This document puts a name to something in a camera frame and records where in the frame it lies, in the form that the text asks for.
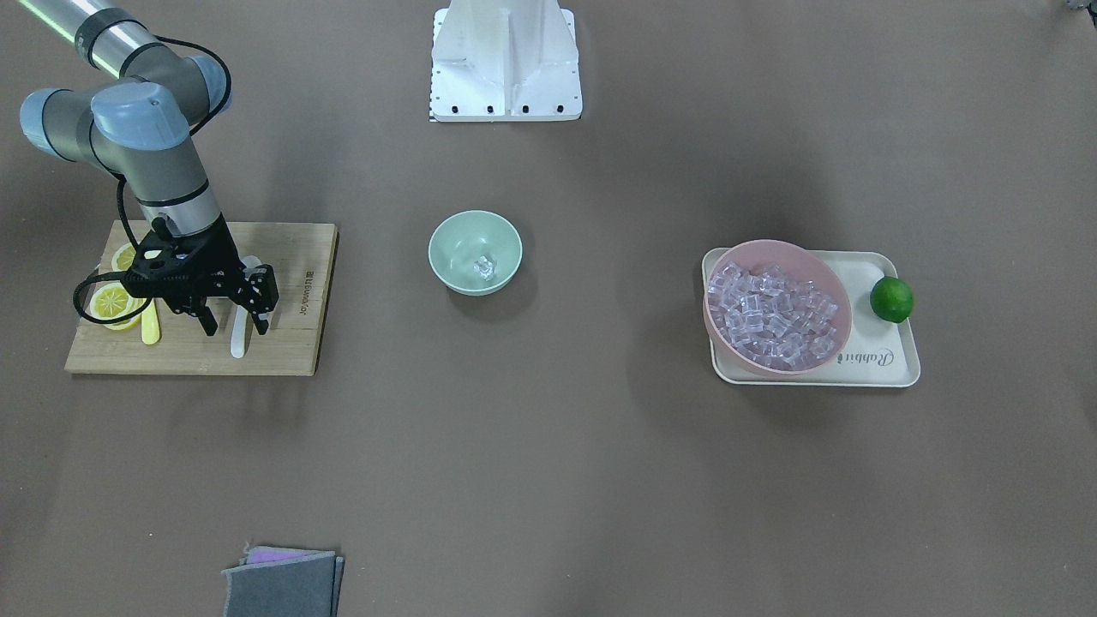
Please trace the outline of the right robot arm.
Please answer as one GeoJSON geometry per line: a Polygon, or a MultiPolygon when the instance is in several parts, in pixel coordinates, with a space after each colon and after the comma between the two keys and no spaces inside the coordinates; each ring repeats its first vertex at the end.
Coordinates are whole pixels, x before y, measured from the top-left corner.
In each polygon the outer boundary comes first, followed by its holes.
{"type": "Polygon", "coordinates": [[[207,48],[195,57],[177,55],[172,40],[152,35],[111,1],[27,1],[25,8],[112,77],[83,91],[55,87],[27,96],[20,110],[25,137],[39,152],[113,176],[117,198],[131,190],[150,225],[142,242],[133,242],[129,268],[82,282],[117,282],[137,305],[97,317],[86,312],[77,288],[75,311],[110,325],[134,319],[160,298],[213,335],[217,323],[207,300],[228,298],[250,315],[256,332],[265,333],[279,299],[274,270],[239,257],[192,141],[230,102],[225,64],[207,48]]]}

